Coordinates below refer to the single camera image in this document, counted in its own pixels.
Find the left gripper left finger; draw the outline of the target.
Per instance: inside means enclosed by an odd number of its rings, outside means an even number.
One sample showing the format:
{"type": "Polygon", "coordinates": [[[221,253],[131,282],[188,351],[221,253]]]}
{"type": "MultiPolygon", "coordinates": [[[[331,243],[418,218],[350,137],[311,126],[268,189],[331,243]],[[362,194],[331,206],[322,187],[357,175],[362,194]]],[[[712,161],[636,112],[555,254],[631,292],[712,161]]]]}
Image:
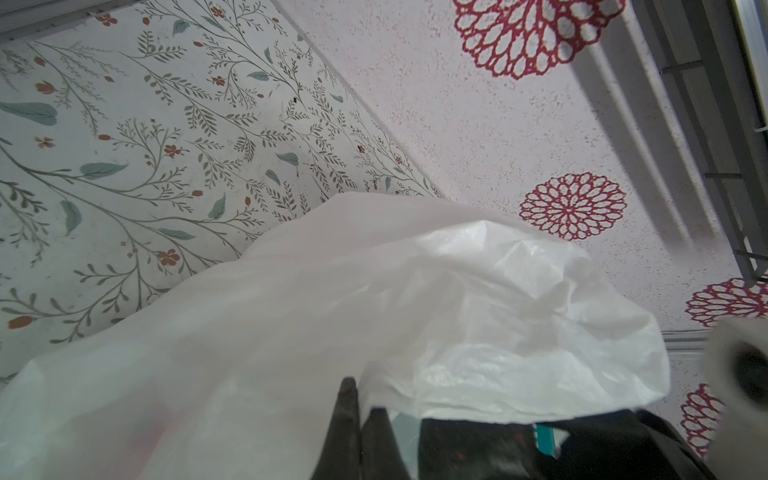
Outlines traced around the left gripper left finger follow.
{"type": "Polygon", "coordinates": [[[311,480],[361,478],[361,426],[358,390],[353,377],[342,380],[325,441],[311,480]]]}

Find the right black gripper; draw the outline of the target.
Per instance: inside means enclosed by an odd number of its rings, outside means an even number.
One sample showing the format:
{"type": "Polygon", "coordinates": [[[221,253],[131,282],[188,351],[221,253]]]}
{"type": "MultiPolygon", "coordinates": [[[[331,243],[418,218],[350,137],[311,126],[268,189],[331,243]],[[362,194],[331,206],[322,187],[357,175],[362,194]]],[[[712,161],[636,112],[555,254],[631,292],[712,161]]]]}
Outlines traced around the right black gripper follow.
{"type": "Polygon", "coordinates": [[[640,409],[539,425],[422,421],[421,479],[711,479],[672,426],[640,409]]]}

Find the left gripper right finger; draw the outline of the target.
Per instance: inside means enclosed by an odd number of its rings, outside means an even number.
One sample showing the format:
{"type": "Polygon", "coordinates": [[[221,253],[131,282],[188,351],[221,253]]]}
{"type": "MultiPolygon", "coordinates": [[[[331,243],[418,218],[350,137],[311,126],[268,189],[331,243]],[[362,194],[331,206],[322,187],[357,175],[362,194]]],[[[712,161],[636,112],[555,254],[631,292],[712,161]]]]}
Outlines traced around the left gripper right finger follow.
{"type": "Polygon", "coordinates": [[[394,431],[383,408],[370,411],[361,431],[361,469],[364,480],[410,480],[394,431]]]}

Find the white plastic bag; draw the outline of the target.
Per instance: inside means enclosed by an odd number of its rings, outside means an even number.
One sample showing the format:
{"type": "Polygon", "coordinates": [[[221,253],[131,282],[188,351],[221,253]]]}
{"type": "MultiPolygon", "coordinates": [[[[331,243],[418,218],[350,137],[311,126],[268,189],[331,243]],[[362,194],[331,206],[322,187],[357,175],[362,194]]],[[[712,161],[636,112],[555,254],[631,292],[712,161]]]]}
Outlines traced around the white plastic bag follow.
{"type": "Polygon", "coordinates": [[[363,411],[529,424],[666,396],[654,316],[584,250],[443,199],[344,193],[1,394],[5,479],[306,479],[363,411]]]}

